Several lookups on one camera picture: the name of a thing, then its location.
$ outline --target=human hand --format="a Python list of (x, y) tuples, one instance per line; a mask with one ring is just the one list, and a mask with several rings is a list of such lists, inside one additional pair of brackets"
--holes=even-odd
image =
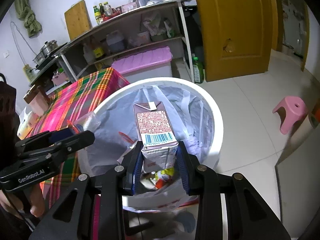
[[(23, 204), (19, 198), (11, 193), (7, 193), (11, 202), (15, 205), (17, 210), (23, 210)], [(35, 217), (40, 217), (44, 213), (45, 205), (42, 191), (39, 184), (33, 185), (29, 196), (31, 205), (30, 213)], [(9, 200), (6, 198), (2, 190), (0, 190), (0, 204), (7, 212), (15, 215), (17, 218), (22, 219), (19, 213), (16, 212), (13, 206), (11, 206)]]

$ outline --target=barcode number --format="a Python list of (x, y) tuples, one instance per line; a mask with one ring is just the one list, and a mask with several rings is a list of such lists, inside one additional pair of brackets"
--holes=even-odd
[(172, 141), (172, 136), (168, 132), (160, 134), (145, 134), (144, 136), (146, 139), (146, 145), (157, 145)]

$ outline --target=wooden cutting board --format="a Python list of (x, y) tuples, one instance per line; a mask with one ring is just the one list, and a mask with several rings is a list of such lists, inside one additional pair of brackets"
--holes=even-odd
[(64, 13), (70, 40), (92, 28), (85, 1), (81, 0)]

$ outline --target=plastic stool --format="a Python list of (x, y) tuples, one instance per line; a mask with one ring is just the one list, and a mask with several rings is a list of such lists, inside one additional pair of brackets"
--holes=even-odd
[(305, 118), (308, 114), (307, 106), (300, 97), (285, 97), (272, 112), (275, 113), (280, 107), (285, 109), (285, 119), (280, 126), (280, 132), (282, 134), (287, 134), (295, 122)]

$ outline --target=pink storage box lid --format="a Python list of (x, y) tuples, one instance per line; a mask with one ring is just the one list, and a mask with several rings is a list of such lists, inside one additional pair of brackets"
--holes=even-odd
[(171, 60), (172, 54), (167, 46), (116, 60), (112, 63), (111, 67), (120, 74), (126, 74), (135, 70), (168, 63)]

